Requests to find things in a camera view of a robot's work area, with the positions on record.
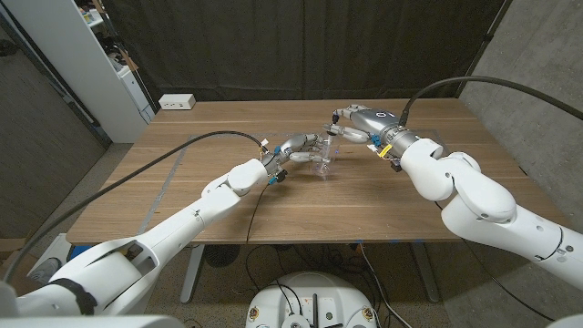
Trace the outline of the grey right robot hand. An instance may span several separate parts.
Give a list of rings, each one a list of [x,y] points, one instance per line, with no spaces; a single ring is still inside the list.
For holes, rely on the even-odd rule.
[[[403,128],[400,118],[381,109],[363,105],[350,105],[332,113],[332,123],[322,127],[332,135],[338,135],[353,143],[367,143],[379,157],[399,159],[419,137]]]

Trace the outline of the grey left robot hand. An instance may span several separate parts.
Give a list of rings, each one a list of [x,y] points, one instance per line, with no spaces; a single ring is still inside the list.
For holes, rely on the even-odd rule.
[[[295,135],[273,152],[263,148],[261,162],[268,173],[268,184],[283,182],[288,172],[281,166],[288,162],[313,164],[312,172],[323,179],[332,174],[332,164],[338,151],[335,136],[319,134]]]

